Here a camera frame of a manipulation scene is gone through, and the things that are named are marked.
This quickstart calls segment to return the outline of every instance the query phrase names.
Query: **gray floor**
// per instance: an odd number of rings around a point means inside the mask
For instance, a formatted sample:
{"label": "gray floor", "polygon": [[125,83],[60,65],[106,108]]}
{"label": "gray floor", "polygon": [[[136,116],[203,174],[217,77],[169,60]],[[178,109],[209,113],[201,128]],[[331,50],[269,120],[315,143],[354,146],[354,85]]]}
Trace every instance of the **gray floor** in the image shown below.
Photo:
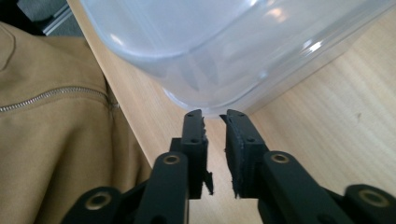
{"label": "gray floor", "polygon": [[[51,15],[56,14],[65,4],[66,0],[20,0],[19,8],[31,21],[42,21]],[[79,29],[76,18],[71,15],[48,35],[73,35],[83,36]]]}

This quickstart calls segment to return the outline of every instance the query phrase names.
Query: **plastic container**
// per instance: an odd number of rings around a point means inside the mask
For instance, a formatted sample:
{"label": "plastic container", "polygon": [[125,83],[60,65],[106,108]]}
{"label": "plastic container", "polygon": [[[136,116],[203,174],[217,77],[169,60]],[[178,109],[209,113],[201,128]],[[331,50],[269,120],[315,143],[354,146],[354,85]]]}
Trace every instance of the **plastic container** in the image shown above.
{"label": "plastic container", "polygon": [[206,115],[271,101],[396,0],[81,0],[102,41]]}

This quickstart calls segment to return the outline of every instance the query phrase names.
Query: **table surface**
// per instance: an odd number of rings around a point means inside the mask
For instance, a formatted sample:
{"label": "table surface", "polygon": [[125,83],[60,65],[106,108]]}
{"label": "table surface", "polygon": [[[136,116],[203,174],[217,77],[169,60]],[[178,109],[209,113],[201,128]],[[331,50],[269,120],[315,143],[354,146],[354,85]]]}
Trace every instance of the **table surface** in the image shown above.
{"label": "table surface", "polygon": [[[68,0],[152,164],[181,136],[187,111],[143,72],[100,41],[78,0]],[[293,155],[318,183],[343,194],[365,183],[396,195],[396,9],[353,45],[250,116],[271,150]],[[225,125],[206,119],[215,195],[191,201],[191,223],[261,223],[257,201],[233,197],[224,155]]]}

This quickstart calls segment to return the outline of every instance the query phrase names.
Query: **tan jacket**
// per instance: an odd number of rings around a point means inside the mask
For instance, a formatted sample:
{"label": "tan jacket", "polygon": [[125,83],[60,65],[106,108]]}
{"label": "tan jacket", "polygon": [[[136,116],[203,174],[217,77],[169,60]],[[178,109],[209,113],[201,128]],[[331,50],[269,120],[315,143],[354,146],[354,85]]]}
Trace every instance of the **tan jacket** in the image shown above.
{"label": "tan jacket", "polygon": [[149,170],[84,39],[0,23],[0,223],[59,223],[85,191]]}

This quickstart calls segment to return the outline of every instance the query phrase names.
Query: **zipper teeth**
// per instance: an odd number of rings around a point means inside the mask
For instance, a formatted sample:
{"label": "zipper teeth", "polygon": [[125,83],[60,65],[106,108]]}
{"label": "zipper teeth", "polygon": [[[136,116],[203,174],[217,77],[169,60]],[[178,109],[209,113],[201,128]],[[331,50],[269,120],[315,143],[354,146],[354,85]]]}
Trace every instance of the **zipper teeth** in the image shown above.
{"label": "zipper teeth", "polygon": [[95,91],[95,90],[92,90],[89,88],[84,88],[84,87],[63,87],[63,88],[55,89],[52,91],[43,92],[29,100],[25,100],[25,101],[16,103],[14,105],[0,106],[0,112],[8,112],[10,110],[19,109],[21,107],[28,106],[28,105],[34,104],[38,101],[50,98],[51,96],[65,94],[65,93],[71,93],[71,92],[86,92],[86,93],[95,94],[95,95],[98,95],[100,97],[107,99],[107,96],[100,91]]}

